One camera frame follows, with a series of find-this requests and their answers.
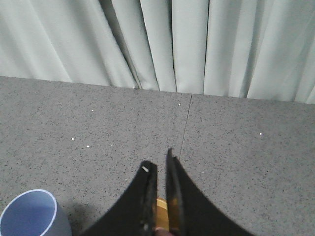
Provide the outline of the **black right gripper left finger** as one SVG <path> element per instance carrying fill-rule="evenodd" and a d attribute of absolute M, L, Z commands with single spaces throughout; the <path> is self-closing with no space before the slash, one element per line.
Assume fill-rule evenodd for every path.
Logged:
<path fill-rule="evenodd" d="M 157 165 L 143 161 L 125 192 L 83 236 L 153 236 L 157 220 Z"/>

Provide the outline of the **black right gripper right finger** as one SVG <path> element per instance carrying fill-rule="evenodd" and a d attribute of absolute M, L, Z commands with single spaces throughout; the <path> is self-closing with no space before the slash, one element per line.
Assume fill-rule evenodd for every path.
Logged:
<path fill-rule="evenodd" d="M 252 235 L 208 200 L 171 148 L 166 156 L 166 201 L 169 230 L 175 236 Z"/>

